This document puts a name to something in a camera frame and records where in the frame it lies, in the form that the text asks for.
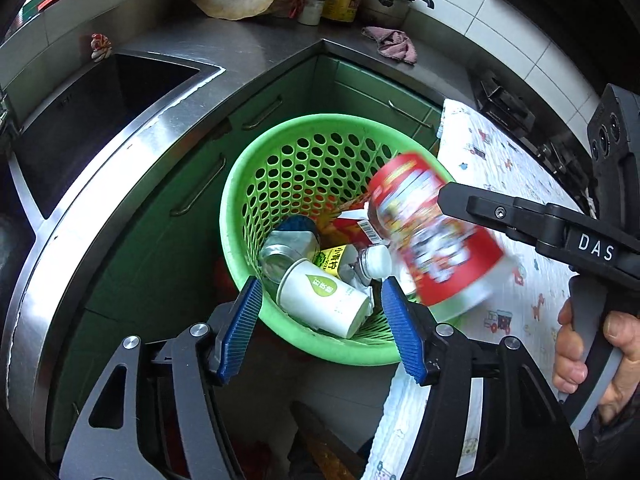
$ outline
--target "basket rim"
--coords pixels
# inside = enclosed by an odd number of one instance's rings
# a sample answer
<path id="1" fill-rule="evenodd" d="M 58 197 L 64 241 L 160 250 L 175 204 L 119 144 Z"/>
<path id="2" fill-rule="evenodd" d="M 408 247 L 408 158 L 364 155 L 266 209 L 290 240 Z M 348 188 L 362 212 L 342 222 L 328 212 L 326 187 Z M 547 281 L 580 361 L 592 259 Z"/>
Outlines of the basket rim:
<path id="1" fill-rule="evenodd" d="M 401 139 L 404 145 L 412 144 L 410 149 L 403 149 L 403 151 L 411 150 L 423 155 L 446 182 L 453 180 L 446 168 L 425 147 L 402 132 L 386 126 L 386 124 L 369 119 L 343 114 L 312 114 L 294 118 L 270 128 L 249 144 L 235 161 L 226 179 L 222 193 L 220 204 L 222 250 L 229 273 L 238 288 L 242 288 L 246 279 L 249 276 L 253 276 L 255 271 L 251 268 L 246 256 L 238 254 L 237 248 L 234 249 L 238 238 L 242 237 L 240 227 L 231 207 L 238 194 L 242 193 L 242 189 L 235 185 L 236 180 L 247 173 L 249 171 L 248 168 L 252 168 L 249 163 L 254 154 L 259 152 L 265 144 L 270 143 L 274 137 L 280 136 L 283 132 L 300 129 L 309 123 L 331 122 L 335 124 L 336 121 L 357 125 L 359 128 L 363 126 L 372 128 L 378 132 L 383 130 L 383 133 L 389 135 L 389 137 Z M 321 359 L 340 364 L 360 366 L 386 365 L 400 361 L 395 342 L 363 343 L 314 332 L 291 319 L 277 307 L 266 291 L 263 292 L 259 317 L 278 336 L 293 346 Z"/>

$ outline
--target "drawer handle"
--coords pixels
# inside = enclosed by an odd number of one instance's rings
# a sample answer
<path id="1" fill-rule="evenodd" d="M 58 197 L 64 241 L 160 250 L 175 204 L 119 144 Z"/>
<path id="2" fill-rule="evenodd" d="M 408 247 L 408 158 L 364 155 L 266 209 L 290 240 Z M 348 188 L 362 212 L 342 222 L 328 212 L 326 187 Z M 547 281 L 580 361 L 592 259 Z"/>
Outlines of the drawer handle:
<path id="1" fill-rule="evenodd" d="M 253 124 L 243 124 L 242 125 L 242 129 L 246 132 L 248 132 L 249 130 L 255 130 L 258 126 L 260 126 L 265 120 L 267 120 L 269 118 L 269 116 L 271 114 L 274 113 L 274 111 L 276 111 L 278 108 L 280 108 L 283 104 L 284 100 L 282 99 L 282 96 L 279 95 L 277 97 L 277 99 L 271 103 L 269 106 L 267 106 L 262 113 L 260 113 L 255 119 L 255 123 Z"/>
<path id="2" fill-rule="evenodd" d="M 191 208 L 194 206 L 194 204 L 200 199 L 200 197 L 203 195 L 203 193 L 207 190 L 207 187 L 209 187 L 211 185 L 211 183 L 216 179 L 216 177 L 220 173 L 222 173 L 222 170 L 225 169 L 225 166 L 226 166 L 226 156 L 225 156 L 224 153 L 220 153 L 220 158 L 218 159 L 218 167 L 213 172 L 213 174 L 211 175 L 209 180 L 207 180 L 205 182 L 204 186 L 202 186 L 202 188 L 200 188 L 199 192 L 197 192 L 196 195 L 194 195 L 194 197 L 191 199 L 191 201 L 185 207 L 183 207 L 181 209 L 171 209 L 171 211 L 169 211 L 169 216 L 186 215 L 191 210 Z"/>
<path id="3" fill-rule="evenodd" d="M 393 101 L 389 100 L 389 108 L 391 108 L 392 110 L 398 112 L 399 114 L 404 115 L 405 117 L 411 119 L 414 123 L 418 123 L 420 124 L 420 126 L 424 126 L 425 128 L 429 128 L 430 130 L 433 130 L 433 124 L 427 124 L 427 123 L 423 123 L 420 119 L 416 119 L 414 116 L 412 116 L 411 114 L 408 114 L 407 112 L 405 112 L 404 110 L 401 110 L 400 108 L 398 108 L 395 104 L 393 104 Z"/>

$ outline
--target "gray handle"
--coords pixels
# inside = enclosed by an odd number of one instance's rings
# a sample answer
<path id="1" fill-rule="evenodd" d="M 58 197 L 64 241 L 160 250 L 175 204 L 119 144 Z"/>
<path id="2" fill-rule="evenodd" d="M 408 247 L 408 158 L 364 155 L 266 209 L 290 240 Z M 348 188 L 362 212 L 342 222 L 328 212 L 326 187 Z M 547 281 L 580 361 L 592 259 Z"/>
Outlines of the gray handle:
<path id="1" fill-rule="evenodd" d="M 202 186 L 200 190 L 195 195 L 193 195 L 193 198 L 189 200 L 189 203 L 186 206 L 181 207 L 180 209 L 178 208 L 171 209 L 171 211 L 169 211 L 169 216 L 186 215 L 191 210 L 191 208 L 195 205 L 198 199 L 203 195 L 203 193 L 207 190 L 207 187 L 209 187 L 211 183 L 216 179 L 216 177 L 220 173 L 222 173 L 222 170 L 225 169 L 225 166 L 226 166 L 226 156 L 224 153 L 220 153 L 220 158 L 218 159 L 218 166 L 214 170 L 213 174 L 209 177 L 209 179 L 204 183 L 204 186 Z"/>
<path id="2" fill-rule="evenodd" d="M 260 113 L 256 118 L 254 118 L 254 122 L 252 124 L 243 124 L 242 129 L 246 132 L 249 130 L 255 130 L 258 126 L 260 126 L 265 120 L 269 118 L 271 114 L 274 113 L 278 108 L 282 106 L 284 99 L 281 95 L 279 95 L 276 100 L 267 106 L 262 113 Z"/>
<path id="3" fill-rule="evenodd" d="M 393 111 L 398 112 L 399 114 L 404 115 L 405 117 L 411 119 L 414 123 L 418 123 L 418 124 L 420 124 L 420 126 L 424 126 L 425 128 L 430 128 L 431 130 L 433 130 L 433 124 L 425 123 L 425 122 L 421 121 L 420 119 L 412 116 L 411 114 L 408 114 L 407 112 L 405 112 L 401 108 L 398 108 L 393 103 L 393 101 L 391 101 L 391 100 L 389 100 L 389 108 L 391 108 Z"/>
<path id="4" fill-rule="evenodd" d="M 591 415 L 598 407 L 598 402 L 616 374 L 620 361 L 622 361 L 622 352 L 619 348 L 615 348 L 603 340 L 598 334 L 602 330 L 603 313 L 606 313 L 607 287 L 593 276 L 574 276 L 569 281 L 569 290 L 573 311 L 572 325 L 584 344 L 584 352 L 580 360 L 585 362 L 592 349 L 597 352 L 609 353 L 600 375 L 595 378 L 594 374 L 597 374 L 599 370 L 588 370 L 587 380 L 578 386 L 576 392 L 572 394 L 578 395 L 581 388 L 591 388 L 582 408 L 573 420 L 569 420 L 574 430 L 582 430 L 588 424 Z M 558 399 L 565 403 L 569 397 L 567 394 L 558 394 Z"/>

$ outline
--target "stainless steel countertop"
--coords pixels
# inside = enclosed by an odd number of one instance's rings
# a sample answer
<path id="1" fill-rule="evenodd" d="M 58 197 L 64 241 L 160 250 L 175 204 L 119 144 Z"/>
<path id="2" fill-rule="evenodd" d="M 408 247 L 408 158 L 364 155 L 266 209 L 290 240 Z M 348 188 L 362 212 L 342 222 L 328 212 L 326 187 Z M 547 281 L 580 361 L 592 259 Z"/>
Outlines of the stainless steel countertop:
<path id="1" fill-rule="evenodd" d="M 163 98 L 152 118 L 123 130 L 87 166 L 49 219 L 33 213 L 24 181 L 14 179 L 31 212 L 36 243 L 7 314 L 0 381 L 9 412 L 41 457 L 53 370 L 79 301 L 107 250 L 168 171 L 251 95 L 317 54 L 350 60 L 437 104 L 447 97 L 475 107 L 466 69 L 423 44 L 415 46 L 418 63 L 409 66 L 380 56 L 375 42 L 357 27 L 305 27 L 274 18 L 188 18 L 122 46 L 225 71 L 195 81 L 177 98 Z M 12 171 L 19 176 L 15 161 Z"/>

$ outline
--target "white patterned cloth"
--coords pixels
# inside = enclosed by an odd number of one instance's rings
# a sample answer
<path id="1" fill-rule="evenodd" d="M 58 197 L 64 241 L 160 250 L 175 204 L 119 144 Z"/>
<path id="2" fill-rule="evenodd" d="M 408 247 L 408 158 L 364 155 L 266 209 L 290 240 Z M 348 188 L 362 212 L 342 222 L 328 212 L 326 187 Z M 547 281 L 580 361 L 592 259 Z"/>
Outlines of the white patterned cloth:
<path id="1" fill-rule="evenodd" d="M 446 100 L 438 160 L 460 184 L 482 187 L 540 203 L 552 202 L 579 211 L 571 197 L 520 146 L 462 103 Z M 501 290 L 467 312 L 459 328 L 470 339 L 497 343 L 511 334 L 521 339 L 549 383 L 558 312 L 569 297 L 568 266 L 536 253 L 533 247 L 494 233 L 518 270 Z M 458 475 L 474 468 L 482 410 L 482 380 L 474 380 L 465 446 Z M 385 401 L 363 480 L 396 480 L 413 449 L 429 387 L 421 388 L 398 366 Z"/>

